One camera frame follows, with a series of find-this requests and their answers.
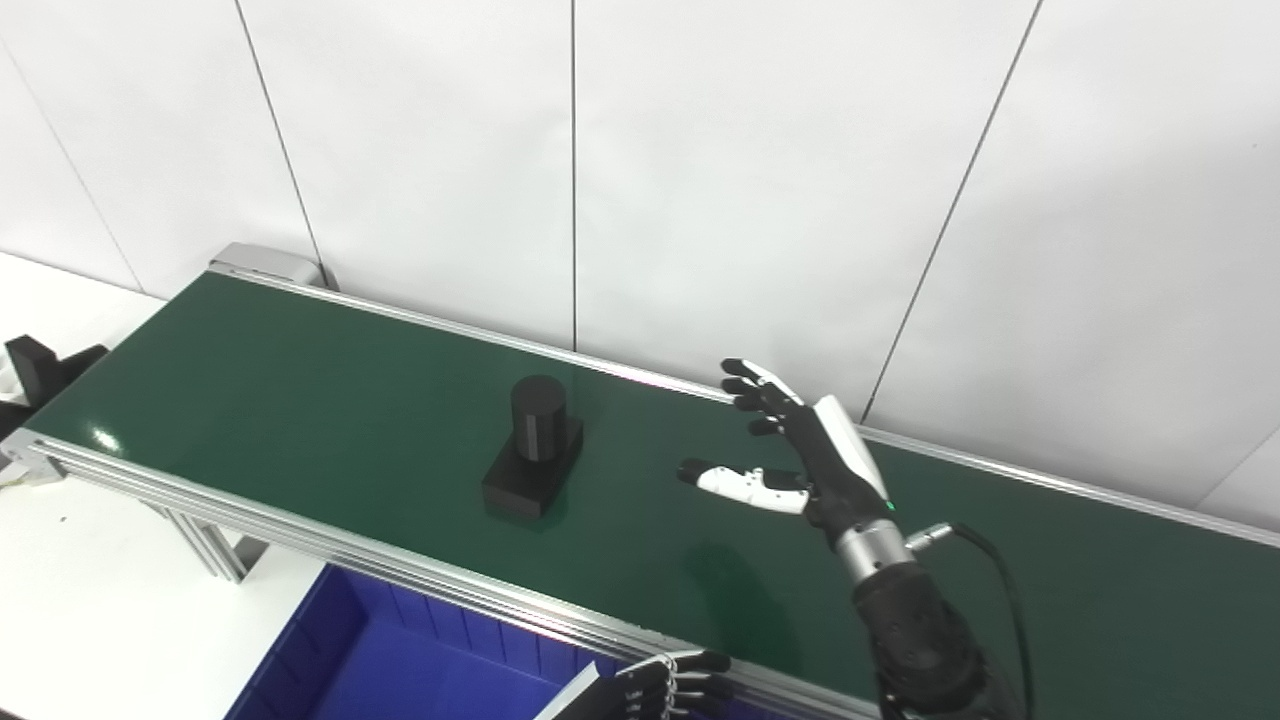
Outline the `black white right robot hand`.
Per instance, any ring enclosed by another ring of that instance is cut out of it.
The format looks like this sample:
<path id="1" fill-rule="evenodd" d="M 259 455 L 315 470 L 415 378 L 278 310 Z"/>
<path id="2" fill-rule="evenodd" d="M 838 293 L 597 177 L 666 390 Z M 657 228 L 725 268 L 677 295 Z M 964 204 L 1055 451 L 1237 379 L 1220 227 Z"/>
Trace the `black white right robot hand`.
<path id="1" fill-rule="evenodd" d="M 741 357 L 727 357 L 721 368 L 727 375 L 721 387 L 733 406 L 759 415 L 749 433 L 782 436 L 803 469 L 737 469 L 690 457 L 678 465 L 678 480 L 753 507 L 803 515 L 831 548 L 851 530 L 891 519 L 884 482 L 835 396 L 808 404 L 776 374 Z"/>

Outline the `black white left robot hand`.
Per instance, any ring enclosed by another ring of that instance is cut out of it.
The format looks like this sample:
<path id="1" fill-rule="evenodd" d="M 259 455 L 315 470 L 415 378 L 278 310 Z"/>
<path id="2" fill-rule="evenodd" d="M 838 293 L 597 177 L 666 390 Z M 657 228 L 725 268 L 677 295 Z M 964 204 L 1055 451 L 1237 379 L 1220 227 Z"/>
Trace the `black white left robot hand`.
<path id="1" fill-rule="evenodd" d="M 657 653 L 612 675 L 589 664 L 536 719 L 722 719 L 732 659 L 709 650 Z"/>

